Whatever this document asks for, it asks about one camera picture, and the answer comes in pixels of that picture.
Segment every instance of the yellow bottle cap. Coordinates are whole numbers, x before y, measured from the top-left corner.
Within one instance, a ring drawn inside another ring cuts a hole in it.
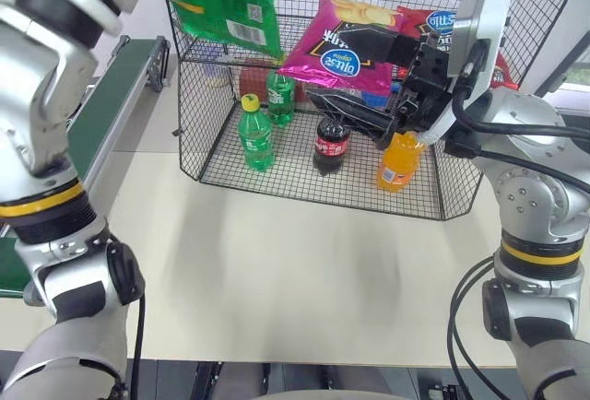
[[[242,108],[245,112],[257,112],[260,109],[260,100],[255,94],[242,96]]]

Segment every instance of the potato chip bag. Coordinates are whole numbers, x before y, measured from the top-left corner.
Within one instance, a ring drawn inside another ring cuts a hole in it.
[[[361,60],[338,38],[338,32],[351,24],[376,24],[400,31],[403,21],[397,11],[364,2],[320,0],[317,15],[277,72],[326,88],[353,88],[387,96],[393,66]]]

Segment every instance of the cola bottle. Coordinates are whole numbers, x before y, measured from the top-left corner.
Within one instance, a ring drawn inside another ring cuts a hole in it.
[[[338,172],[347,152],[350,130],[341,122],[325,117],[317,125],[313,166],[325,176]]]

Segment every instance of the orange juice bottle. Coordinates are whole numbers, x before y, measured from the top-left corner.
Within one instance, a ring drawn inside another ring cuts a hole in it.
[[[420,154],[426,146],[416,139],[416,134],[394,134],[377,171],[377,186],[397,193],[404,188],[418,169]]]

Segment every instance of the robotic arm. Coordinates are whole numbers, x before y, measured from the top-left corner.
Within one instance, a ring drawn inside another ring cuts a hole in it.
[[[590,398],[590,344],[574,339],[584,269],[579,263],[590,217],[590,155],[540,98],[488,91],[510,0],[463,0],[450,54],[437,36],[413,40],[374,26],[339,37],[361,57],[408,67],[386,112],[345,93],[309,90],[327,115],[371,136],[383,149],[394,132],[445,140],[490,181],[500,208],[495,278],[483,287],[484,324],[506,341],[532,399]]]
[[[590,157],[562,135],[473,127],[541,124],[566,132],[543,100],[487,91],[509,1],[465,0],[450,54],[436,48],[435,36],[416,41],[370,26],[341,32],[358,53],[409,67],[388,112],[334,91],[309,96],[378,147],[395,131],[416,131],[428,144],[444,138],[447,152],[478,165],[496,192],[502,225],[495,278],[484,285],[485,325],[511,347],[531,398],[587,398],[590,345],[573,336],[590,223]],[[117,16],[135,3],[0,5],[0,220],[18,235],[18,254],[56,319],[19,360],[5,399],[126,396],[127,306],[143,300],[145,284],[131,250],[89,203],[67,155],[65,120],[94,70],[89,49],[103,31],[118,31]],[[473,51],[479,47],[484,51]]]
[[[0,4],[0,221],[56,321],[18,361],[6,400],[126,398],[127,307],[143,305],[145,284],[89,202],[65,121],[96,67],[89,50],[104,30],[119,32],[117,16],[136,1]]]

